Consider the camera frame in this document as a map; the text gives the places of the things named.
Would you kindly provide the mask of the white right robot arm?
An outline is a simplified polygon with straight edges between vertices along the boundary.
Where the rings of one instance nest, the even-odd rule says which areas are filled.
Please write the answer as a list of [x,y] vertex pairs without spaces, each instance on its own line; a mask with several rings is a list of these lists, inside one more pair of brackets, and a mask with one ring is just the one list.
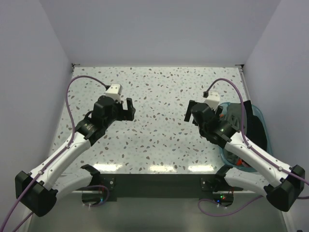
[[189,101],[184,120],[198,126],[199,134],[207,141],[232,152],[247,162],[257,173],[248,173],[232,166],[224,166],[224,173],[216,176],[215,184],[221,190],[239,187],[266,197],[268,202],[283,212],[290,210],[305,185],[305,170],[290,166],[253,143],[240,130],[219,117],[218,107],[212,110],[206,103]]

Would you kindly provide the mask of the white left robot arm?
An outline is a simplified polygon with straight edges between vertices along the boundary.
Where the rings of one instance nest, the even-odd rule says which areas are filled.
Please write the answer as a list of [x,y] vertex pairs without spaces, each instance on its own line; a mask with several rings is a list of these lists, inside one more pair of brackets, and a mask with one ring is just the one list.
[[20,171],[15,177],[16,198],[36,216],[45,216],[54,207],[59,190],[54,184],[68,166],[105,135],[115,121],[133,121],[136,109],[131,98],[116,101],[100,96],[72,131],[71,137],[40,166],[29,173]]

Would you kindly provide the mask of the grey green t shirt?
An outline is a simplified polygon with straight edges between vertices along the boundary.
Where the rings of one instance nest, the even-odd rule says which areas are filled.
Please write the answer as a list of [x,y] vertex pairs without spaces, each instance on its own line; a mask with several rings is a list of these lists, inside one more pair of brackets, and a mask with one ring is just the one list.
[[241,105],[240,103],[224,102],[220,104],[223,107],[221,118],[228,121],[231,125],[240,130],[241,126]]

